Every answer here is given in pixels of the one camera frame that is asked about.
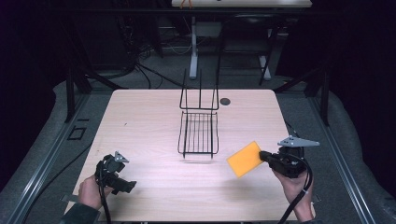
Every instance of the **yellow sponge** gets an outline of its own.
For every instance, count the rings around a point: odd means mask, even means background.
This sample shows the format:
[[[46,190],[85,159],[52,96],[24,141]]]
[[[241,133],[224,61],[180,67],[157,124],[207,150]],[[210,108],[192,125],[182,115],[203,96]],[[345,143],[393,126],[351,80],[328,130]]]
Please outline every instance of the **yellow sponge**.
[[[256,142],[252,142],[233,154],[227,159],[227,162],[236,176],[241,177],[262,164],[259,155],[260,151],[259,145]]]

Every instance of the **wooden tabletop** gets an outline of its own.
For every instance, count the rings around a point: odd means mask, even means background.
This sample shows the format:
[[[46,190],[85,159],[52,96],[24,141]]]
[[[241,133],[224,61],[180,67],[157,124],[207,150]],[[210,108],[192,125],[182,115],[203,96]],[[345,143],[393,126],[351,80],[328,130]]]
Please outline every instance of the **wooden tabletop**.
[[[78,185],[94,174],[97,162],[117,150],[130,163],[120,178],[137,181],[131,193],[110,194],[114,221],[260,221],[279,220],[288,202],[267,163],[237,178],[227,163],[236,151],[256,141],[277,152],[288,132],[276,96],[268,90],[219,90],[219,153],[177,152],[181,90],[114,91]],[[189,102],[197,99],[189,91]],[[210,102],[212,91],[203,91]],[[104,212],[100,220],[106,219]]]
[[[172,0],[173,7],[180,7],[183,0]],[[191,0],[193,7],[311,7],[310,0]],[[185,0],[183,7],[189,7]]]

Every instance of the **human hand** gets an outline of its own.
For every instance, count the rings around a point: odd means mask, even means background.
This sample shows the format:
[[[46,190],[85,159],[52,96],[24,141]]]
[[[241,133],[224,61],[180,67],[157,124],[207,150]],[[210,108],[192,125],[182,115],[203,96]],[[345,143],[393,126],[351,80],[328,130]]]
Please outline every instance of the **human hand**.
[[[112,190],[113,188],[105,187],[106,197]],[[97,210],[102,207],[99,186],[95,181],[94,175],[86,178],[79,184],[78,201]]]
[[[286,199],[289,203],[291,203],[304,188],[307,172],[301,173],[297,178],[288,178],[278,173],[277,171],[273,170],[273,172],[282,184]],[[314,185],[312,182],[311,186],[308,189],[308,192],[293,209],[295,215],[297,216],[297,219],[300,222],[314,219],[314,215],[312,214],[311,210],[313,186]]]

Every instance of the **wire basket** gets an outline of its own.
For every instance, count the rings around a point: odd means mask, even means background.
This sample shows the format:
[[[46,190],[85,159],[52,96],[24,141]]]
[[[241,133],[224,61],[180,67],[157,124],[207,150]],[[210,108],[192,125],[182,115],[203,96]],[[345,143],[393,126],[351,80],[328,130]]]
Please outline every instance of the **wire basket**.
[[[213,158],[219,152],[218,113],[215,112],[219,109],[218,85],[214,86],[210,99],[207,99],[207,94],[202,92],[202,74],[199,89],[190,89],[195,94],[188,94],[185,82],[186,72],[180,96],[179,106],[183,111],[177,151],[183,154],[183,158],[186,154],[209,154]]]

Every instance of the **black metal frame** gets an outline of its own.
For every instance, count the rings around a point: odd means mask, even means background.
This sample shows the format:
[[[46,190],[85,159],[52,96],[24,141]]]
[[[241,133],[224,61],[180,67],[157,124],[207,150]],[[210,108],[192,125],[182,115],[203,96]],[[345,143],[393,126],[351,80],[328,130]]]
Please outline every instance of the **black metal frame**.
[[[188,105],[188,95],[186,88],[187,72],[184,70],[183,87],[180,96],[181,113],[180,134],[178,137],[177,151],[183,154],[214,154],[219,152],[218,135],[218,114],[214,113],[219,109],[219,86],[218,83],[213,87],[211,106],[202,106],[202,71],[200,73],[200,83],[198,90],[198,106]]]
[[[233,8],[192,8],[192,9],[180,9],[180,8],[112,8],[112,9],[81,9],[81,8],[61,8],[61,7],[53,7],[47,8],[48,13],[52,14],[53,16],[67,16],[72,14],[103,14],[103,15],[144,15],[144,16],[187,16],[187,17],[199,17],[199,16],[216,16],[216,17],[227,17],[241,13],[254,13],[254,14],[268,14],[268,15],[280,15],[285,18],[323,18],[323,19],[339,19],[343,15],[343,11],[341,10],[304,10],[300,8],[276,8],[276,7],[264,7],[264,8],[253,8],[253,7],[233,7]],[[78,42],[78,38],[71,39],[71,42]],[[74,47],[81,47],[80,43],[71,43]],[[340,46],[337,46],[335,51],[332,53],[330,57],[335,58],[338,54],[339,50],[341,50]],[[328,107],[328,97],[329,97],[329,82],[330,77],[329,73],[331,72],[331,62],[324,63],[321,67],[314,69],[313,72],[309,72],[307,74],[302,74],[301,76],[295,78],[292,82],[287,83],[285,86],[282,86],[276,89],[276,92],[282,92],[287,90],[288,88],[296,85],[301,80],[304,80],[308,77],[312,77],[320,71],[319,73],[323,75],[323,79],[321,83],[317,85],[321,85],[322,94],[321,94],[321,106],[320,106],[320,115],[326,125],[328,125],[327,121],[327,107]],[[78,72],[78,67],[72,64],[71,68],[71,77],[68,78],[68,81],[75,81],[80,80],[85,82],[83,79],[85,78],[80,72]],[[94,78],[97,78],[101,82],[104,82],[107,86],[115,89],[121,89],[121,87],[117,85],[111,84],[110,81],[106,80],[105,78],[101,78],[99,75],[95,74],[93,71],[90,72],[90,75]],[[68,85],[68,119],[73,116],[74,113],[74,99],[71,94],[72,92],[72,84]],[[91,86],[86,87],[85,92],[90,92]]]
[[[269,36],[267,37],[267,40],[264,39],[260,39],[260,41],[265,42],[267,44],[267,49],[255,49],[255,50],[251,50],[251,49],[239,49],[239,50],[227,50],[226,48],[226,43],[227,43],[227,32],[229,32],[229,30],[235,30],[235,28],[233,28],[233,25],[243,19],[265,19],[268,20],[267,24],[258,24],[256,26],[254,26],[254,29],[265,29],[266,31],[271,30]],[[284,20],[282,17],[278,16],[278,15],[266,15],[266,14],[238,14],[235,15],[233,17],[231,17],[229,20],[227,20],[226,22],[224,22],[222,24],[221,27],[221,31],[219,34],[219,55],[218,55],[218,65],[216,68],[216,76],[218,77],[218,85],[219,85],[219,73],[221,69],[224,68],[229,68],[229,69],[239,69],[241,67],[237,67],[237,66],[229,66],[229,67],[224,67],[221,66],[221,58],[227,54],[235,54],[235,55],[241,55],[241,54],[246,54],[246,55],[256,55],[256,56],[264,56],[265,57],[265,65],[260,65],[260,66],[251,66],[251,67],[242,67],[245,69],[261,69],[262,70],[262,75],[260,78],[260,82],[259,85],[262,84],[262,82],[264,81],[264,74],[265,71],[268,68],[268,64],[270,62],[271,59],[271,55],[272,55],[272,49],[273,49],[273,45],[275,44],[276,41],[276,36],[279,32],[279,30],[283,27],[284,24]]]

